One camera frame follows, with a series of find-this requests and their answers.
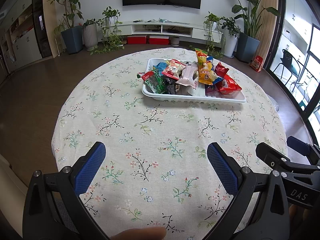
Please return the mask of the right hand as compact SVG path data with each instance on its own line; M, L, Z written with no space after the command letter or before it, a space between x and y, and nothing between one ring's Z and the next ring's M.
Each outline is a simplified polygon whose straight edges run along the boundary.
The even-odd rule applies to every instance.
M297 205L290 205L289 215L291 223L302 223L308 219L310 210L304 209L303 207Z

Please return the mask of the left hand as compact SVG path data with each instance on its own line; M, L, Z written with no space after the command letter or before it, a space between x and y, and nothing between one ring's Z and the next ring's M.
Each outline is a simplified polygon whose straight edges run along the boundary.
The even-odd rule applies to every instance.
M164 239L167 232L162 226L129 229L111 237L114 240L158 240Z

